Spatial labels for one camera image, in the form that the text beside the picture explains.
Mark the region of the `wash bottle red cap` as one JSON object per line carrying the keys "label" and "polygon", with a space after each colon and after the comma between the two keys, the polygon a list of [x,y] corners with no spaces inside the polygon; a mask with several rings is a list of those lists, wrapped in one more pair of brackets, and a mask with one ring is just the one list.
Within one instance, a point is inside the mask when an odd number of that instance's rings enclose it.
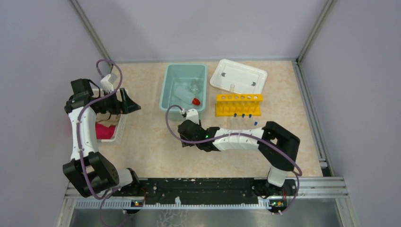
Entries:
{"label": "wash bottle red cap", "polygon": [[177,87],[174,90],[174,95],[187,104],[193,104],[196,106],[199,106],[201,104],[200,100],[196,98],[195,94],[191,93],[189,90],[183,87]]}

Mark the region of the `glass erlenmeyer flask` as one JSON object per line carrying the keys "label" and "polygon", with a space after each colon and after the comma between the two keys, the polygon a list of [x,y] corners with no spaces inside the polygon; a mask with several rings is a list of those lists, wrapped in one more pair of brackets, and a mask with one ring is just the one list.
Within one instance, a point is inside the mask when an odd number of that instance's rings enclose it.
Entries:
{"label": "glass erlenmeyer flask", "polygon": [[198,94],[200,93],[200,87],[197,79],[192,79],[191,82],[189,83],[189,91],[193,94]]}

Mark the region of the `white plastic lid tray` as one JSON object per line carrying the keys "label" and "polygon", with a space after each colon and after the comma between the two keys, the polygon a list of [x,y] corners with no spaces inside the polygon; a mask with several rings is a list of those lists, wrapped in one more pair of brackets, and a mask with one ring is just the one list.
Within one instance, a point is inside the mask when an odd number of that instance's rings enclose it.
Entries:
{"label": "white plastic lid tray", "polygon": [[261,94],[268,73],[265,70],[236,61],[222,59],[210,78],[212,87],[229,92],[235,84],[235,94]]}

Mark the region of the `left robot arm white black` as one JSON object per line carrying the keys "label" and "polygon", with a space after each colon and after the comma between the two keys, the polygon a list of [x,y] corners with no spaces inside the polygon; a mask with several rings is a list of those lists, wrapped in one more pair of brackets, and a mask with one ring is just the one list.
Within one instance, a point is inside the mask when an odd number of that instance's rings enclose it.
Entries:
{"label": "left robot arm white black", "polygon": [[73,130],[73,150],[70,162],[62,170],[67,179],[83,197],[98,195],[114,187],[123,188],[131,196],[140,193],[142,183],[131,168],[118,170],[98,148],[96,137],[97,114],[124,115],[141,109],[128,96],[124,88],[119,92],[94,97],[91,80],[77,79],[71,82],[73,95],[64,107]]}

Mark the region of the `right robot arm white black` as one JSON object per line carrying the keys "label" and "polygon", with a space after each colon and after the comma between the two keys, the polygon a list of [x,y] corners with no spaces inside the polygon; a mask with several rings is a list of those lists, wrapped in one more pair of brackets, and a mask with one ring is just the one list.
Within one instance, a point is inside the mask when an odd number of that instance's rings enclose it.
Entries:
{"label": "right robot arm white black", "polygon": [[248,130],[228,130],[220,127],[202,128],[200,123],[185,120],[178,125],[182,146],[196,146],[211,151],[251,150],[259,151],[269,161],[270,170],[266,188],[272,195],[285,188],[285,179],[294,171],[300,138],[276,122]]}

